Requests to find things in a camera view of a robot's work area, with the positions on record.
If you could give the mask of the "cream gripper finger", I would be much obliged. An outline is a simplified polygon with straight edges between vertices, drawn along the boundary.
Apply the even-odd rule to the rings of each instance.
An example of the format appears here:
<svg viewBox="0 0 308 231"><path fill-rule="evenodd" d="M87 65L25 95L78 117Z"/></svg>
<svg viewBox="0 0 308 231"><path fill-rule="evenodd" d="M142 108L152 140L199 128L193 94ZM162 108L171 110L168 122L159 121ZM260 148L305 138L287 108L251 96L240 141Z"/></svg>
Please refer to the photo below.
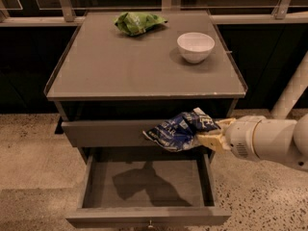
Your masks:
<svg viewBox="0 0 308 231"><path fill-rule="evenodd" d="M196 135L201 145L210 148L215 152L230 151L231 147L227 143L224 134L209 134L209 133L198 133Z"/></svg>
<svg viewBox="0 0 308 231"><path fill-rule="evenodd" d="M220 119L216 121L216 124L219 126L221 130L226 130L236 119L233 117Z"/></svg>

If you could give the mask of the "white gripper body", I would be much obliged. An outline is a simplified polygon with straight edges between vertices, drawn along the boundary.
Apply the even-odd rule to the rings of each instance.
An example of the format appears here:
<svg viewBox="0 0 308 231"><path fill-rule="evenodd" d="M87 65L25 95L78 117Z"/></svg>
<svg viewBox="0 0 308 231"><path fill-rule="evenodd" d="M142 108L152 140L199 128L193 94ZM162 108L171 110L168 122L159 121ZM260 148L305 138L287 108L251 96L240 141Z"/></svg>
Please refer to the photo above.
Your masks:
<svg viewBox="0 0 308 231"><path fill-rule="evenodd" d="M254 149L253 137L257 125L265 119L263 115L246 115L236 119L227 128L226 141L237 158L253 162L260 160Z"/></svg>

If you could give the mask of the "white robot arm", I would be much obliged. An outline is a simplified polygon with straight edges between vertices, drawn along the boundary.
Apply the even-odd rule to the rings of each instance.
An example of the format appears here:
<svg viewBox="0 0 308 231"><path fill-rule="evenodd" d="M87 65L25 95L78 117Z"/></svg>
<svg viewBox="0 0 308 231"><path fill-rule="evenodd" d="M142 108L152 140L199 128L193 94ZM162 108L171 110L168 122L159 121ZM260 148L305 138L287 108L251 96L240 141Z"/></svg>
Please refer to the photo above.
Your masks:
<svg viewBox="0 0 308 231"><path fill-rule="evenodd" d="M220 128L196 135L201 145L216 152L229 150L248 161L272 161L308 171L308 115L298 120L287 115L308 88L308 53L271 110L271 117L246 115L227 118Z"/></svg>

